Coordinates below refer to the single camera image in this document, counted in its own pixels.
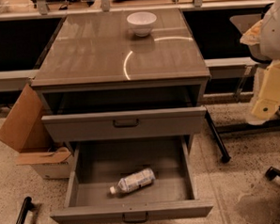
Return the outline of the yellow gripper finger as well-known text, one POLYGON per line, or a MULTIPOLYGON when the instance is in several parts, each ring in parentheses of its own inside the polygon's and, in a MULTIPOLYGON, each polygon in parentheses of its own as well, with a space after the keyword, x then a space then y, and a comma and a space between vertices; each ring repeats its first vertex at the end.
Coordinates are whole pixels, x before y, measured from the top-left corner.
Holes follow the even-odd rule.
POLYGON ((275 59, 263 73, 262 85, 250 112, 256 120, 270 120, 280 107, 280 60, 275 59))
POLYGON ((240 43, 254 46, 260 42, 262 20, 257 21, 240 38, 240 43))

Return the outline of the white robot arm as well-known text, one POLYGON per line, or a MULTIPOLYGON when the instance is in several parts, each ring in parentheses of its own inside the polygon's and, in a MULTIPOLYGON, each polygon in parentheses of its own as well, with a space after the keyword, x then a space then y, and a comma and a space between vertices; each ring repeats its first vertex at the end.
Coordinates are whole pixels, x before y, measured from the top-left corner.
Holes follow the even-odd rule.
POLYGON ((245 116, 249 124, 258 125, 270 120, 280 106, 280 0, 241 36, 240 42, 249 46, 257 44, 260 53, 271 60, 245 116))

